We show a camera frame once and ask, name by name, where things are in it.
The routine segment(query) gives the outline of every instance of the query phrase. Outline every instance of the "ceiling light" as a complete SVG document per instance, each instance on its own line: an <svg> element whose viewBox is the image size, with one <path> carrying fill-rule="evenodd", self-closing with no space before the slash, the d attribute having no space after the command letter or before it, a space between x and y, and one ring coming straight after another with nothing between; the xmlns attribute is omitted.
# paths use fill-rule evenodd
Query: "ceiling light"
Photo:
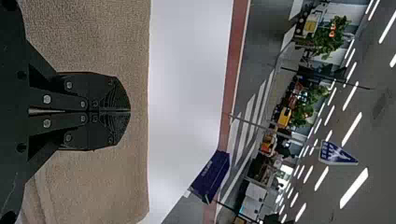
<svg viewBox="0 0 396 224"><path fill-rule="evenodd" d="M334 79L334 81L332 82L332 85L331 85L330 88L329 88L329 91L331 91L332 88L334 87L334 85L335 85L335 80L337 80L337 79Z"/></svg>
<svg viewBox="0 0 396 224"><path fill-rule="evenodd" d="M315 191L317 191L323 182L324 178L326 177L327 173L329 173L329 166L326 166L324 169L323 173L321 174L320 178L317 181L317 184L315 184Z"/></svg>
<svg viewBox="0 0 396 224"><path fill-rule="evenodd" d="M367 7L367 9L366 9L366 12L365 12L364 14L366 14L366 15L367 15L367 13L369 13L369 11L370 11L370 8L371 8L371 6L372 6L373 2L374 2L374 0L371 0L371 1L370 1L370 4L369 4L369 6Z"/></svg>
<svg viewBox="0 0 396 224"><path fill-rule="evenodd" d="M283 204L283 206L280 208L279 215L282 215L284 209L285 209L285 204Z"/></svg>
<svg viewBox="0 0 396 224"><path fill-rule="evenodd" d="M334 91L332 91L332 95L330 96L329 102L327 102L327 105L330 105L332 102L332 98L334 97L335 93L337 92L337 88L334 88Z"/></svg>
<svg viewBox="0 0 396 224"><path fill-rule="evenodd" d="M297 201L297 198L298 198L298 192L294 195L294 198L293 198L293 200L291 201L291 204L290 204L290 208L292 208L294 206L294 204Z"/></svg>
<svg viewBox="0 0 396 224"><path fill-rule="evenodd" d="M350 64L350 61L352 61L352 58L353 58L353 55L355 54L355 51L356 51L356 49L353 49L352 53L350 53L349 59L346 62L346 67L348 67L349 64Z"/></svg>
<svg viewBox="0 0 396 224"><path fill-rule="evenodd" d="M346 56L345 56L344 59L347 58L347 55L349 54L350 50L352 49L352 46L353 46L354 43L355 43L355 39L353 39L353 40L350 42L349 48L347 48Z"/></svg>
<svg viewBox="0 0 396 224"><path fill-rule="evenodd" d="M320 116L321 112L323 111L324 105L325 105L325 103L323 103L322 107L320 108L319 113L318 113L318 117Z"/></svg>
<svg viewBox="0 0 396 224"><path fill-rule="evenodd" d="M292 188L292 189L290 190L289 195L288 195L288 199L290 198L290 196L291 196L291 194L293 193L293 191L294 191L294 188Z"/></svg>
<svg viewBox="0 0 396 224"><path fill-rule="evenodd" d="M349 81L349 79L350 79L350 77L352 76L352 73L355 71L355 68L356 68L357 65L358 65L357 62L354 62L354 63L353 63L352 68L350 69L349 74L348 74L347 77L346 77L346 82Z"/></svg>
<svg viewBox="0 0 396 224"><path fill-rule="evenodd" d="M308 180L308 178L309 178L309 176L311 175L311 173L312 173L312 171L314 170L314 166L313 165L311 165L311 167L309 168L309 170L308 170L308 173L306 173L306 175L305 175L305 178L304 178L304 184L305 184L305 182Z"/></svg>
<svg viewBox="0 0 396 224"><path fill-rule="evenodd" d="M390 30L390 27L392 27L392 24L395 22L395 19L396 19L396 11L393 13L392 18L390 18L390 21L388 22L388 25L385 28L384 33L382 33L381 37L379 38L379 41L378 41L379 44L382 44L382 42L384 41L385 37L387 36L387 34Z"/></svg>
<svg viewBox="0 0 396 224"><path fill-rule="evenodd" d="M369 21L373 18L373 16L374 16L374 13L375 13L375 11L376 11L376 8L378 7L378 4L379 4L379 2L380 2L381 0L376 0L376 3L375 3L375 5L374 5L374 7L373 7L373 11L372 11L372 13L370 14L370 16L369 16Z"/></svg>
<svg viewBox="0 0 396 224"><path fill-rule="evenodd" d="M353 184L350 186L350 188L346 191L346 194L341 198L340 200L340 209L343 209L344 206L349 202L349 200L352 198L352 196L358 191L358 189L361 187L361 185L364 183L364 181L367 180L369 177L369 171L367 168L361 172L359 177L353 182Z"/></svg>
<svg viewBox="0 0 396 224"><path fill-rule="evenodd" d="M326 142L329 142L330 138L332 137L332 130L329 131L326 137Z"/></svg>
<svg viewBox="0 0 396 224"><path fill-rule="evenodd" d="M305 166L303 166L300 170L300 173L297 175L297 179L300 179L301 175L303 174L303 171L305 169Z"/></svg>
<svg viewBox="0 0 396 224"><path fill-rule="evenodd" d="M318 143L318 139L317 140L315 140L315 143L314 143L314 145L311 147L311 151L309 152L309 155L311 156L312 155L312 153L314 152L314 149L315 149L315 146L317 145L317 143Z"/></svg>
<svg viewBox="0 0 396 224"><path fill-rule="evenodd" d="M317 128L315 129L314 133L317 133L320 124L321 124L321 119L319 120L318 125L317 125Z"/></svg>
<svg viewBox="0 0 396 224"><path fill-rule="evenodd" d="M280 223L282 223L282 224L285 223L287 217L288 217L288 215L285 214L285 216L283 216L282 221Z"/></svg>
<svg viewBox="0 0 396 224"><path fill-rule="evenodd" d="M359 86L359 81L357 81L355 83L355 86L352 88L352 91L350 92L350 94L346 98L346 102L344 103L344 106L343 106L343 111L346 111L347 105L349 104L350 100L352 99L353 94L355 94L355 91L358 88L358 86Z"/></svg>
<svg viewBox="0 0 396 224"><path fill-rule="evenodd" d="M393 56L393 59L392 59L392 61L390 61L390 67L394 67L395 66L395 64L396 64L396 54L395 54L395 56Z"/></svg>
<svg viewBox="0 0 396 224"><path fill-rule="evenodd" d="M293 174L293 176L296 176L296 175L297 175L297 173L298 173L298 169L300 169L300 165L298 165L298 166L297 166L296 170L294 171L294 174Z"/></svg>
<svg viewBox="0 0 396 224"><path fill-rule="evenodd" d="M341 143L341 147L343 147L346 143L347 140L349 139L350 135L352 135L353 131L355 131L356 126L358 126L359 121L361 121L361 112L359 113L359 115L355 118L355 120L353 121L352 125L350 126L349 130L346 133L346 136L344 137L342 143Z"/></svg>
<svg viewBox="0 0 396 224"><path fill-rule="evenodd" d="M306 208L306 203L301 207L300 211L298 212L295 222L298 222L300 220L300 217L303 215L305 208Z"/></svg>
<svg viewBox="0 0 396 224"><path fill-rule="evenodd" d="M324 126L327 125L327 123L329 122L330 118L332 117L332 112L334 112L334 109L335 109L335 105L332 106L332 109L330 110L329 115L326 118L326 121L324 121Z"/></svg>

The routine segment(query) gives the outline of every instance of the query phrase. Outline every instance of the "beige carpet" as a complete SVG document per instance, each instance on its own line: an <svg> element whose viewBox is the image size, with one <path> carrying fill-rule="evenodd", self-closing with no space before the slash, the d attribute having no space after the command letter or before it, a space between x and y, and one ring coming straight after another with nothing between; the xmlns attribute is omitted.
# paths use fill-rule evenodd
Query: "beige carpet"
<svg viewBox="0 0 396 224"><path fill-rule="evenodd" d="M149 0L20 0L28 39L57 71L117 76L132 116L121 142L57 152L32 178L23 224L136 223L149 211Z"/></svg>

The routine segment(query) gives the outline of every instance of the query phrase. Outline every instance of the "bolt head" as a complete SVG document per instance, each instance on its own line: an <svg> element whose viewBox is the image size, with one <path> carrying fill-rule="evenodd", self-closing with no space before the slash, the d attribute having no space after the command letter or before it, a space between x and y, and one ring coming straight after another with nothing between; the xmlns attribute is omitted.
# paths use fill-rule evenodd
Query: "bolt head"
<svg viewBox="0 0 396 224"><path fill-rule="evenodd" d="M50 95L44 95L43 97L43 103L46 105L49 105L51 101Z"/></svg>
<svg viewBox="0 0 396 224"><path fill-rule="evenodd" d="M72 140L72 138L73 138L72 135L70 133L68 133L64 140L66 140L66 142L70 142Z"/></svg>
<svg viewBox="0 0 396 224"><path fill-rule="evenodd" d="M44 126L44 128L49 128L50 127L50 119L44 119L43 126Z"/></svg>
<svg viewBox="0 0 396 224"><path fill-rule="evenodd" d="M68 90L73 89L73 82L71 82L71 81L66 82L66 88L67 88Z"/></svg>

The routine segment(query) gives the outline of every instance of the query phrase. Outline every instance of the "blue sign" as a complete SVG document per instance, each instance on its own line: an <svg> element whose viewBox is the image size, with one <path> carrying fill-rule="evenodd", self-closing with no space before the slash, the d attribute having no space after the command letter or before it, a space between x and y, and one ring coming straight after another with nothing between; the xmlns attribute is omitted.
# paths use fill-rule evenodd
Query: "blue sign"
<svg viewBox="0 0 396 224"><path fill-rule="evenodd" d="M319 161L328 165L357 165L359 162L342 148L331 142L322 141Z"/></svg>
<svg viewBox="0 0 396 224"><path fill-rule="evenodd" d="M204 203L212 203L221 182L230 169L230 154L216 151L212 159L206 164L201 173L195 178L190 190Z"/></svg>

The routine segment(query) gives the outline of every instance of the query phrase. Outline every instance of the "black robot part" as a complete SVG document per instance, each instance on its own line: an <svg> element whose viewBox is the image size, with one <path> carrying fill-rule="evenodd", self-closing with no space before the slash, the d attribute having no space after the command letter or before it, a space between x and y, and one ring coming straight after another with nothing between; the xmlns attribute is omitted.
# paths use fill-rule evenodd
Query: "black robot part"
<svg viewBox="0 0 396 224"><path fill-rule="evenodd" d="M15 0L0 0L0 224L14 223L25 183L56 150L115 146L131 117L116 77L57 73L26 40Z"/></svg>

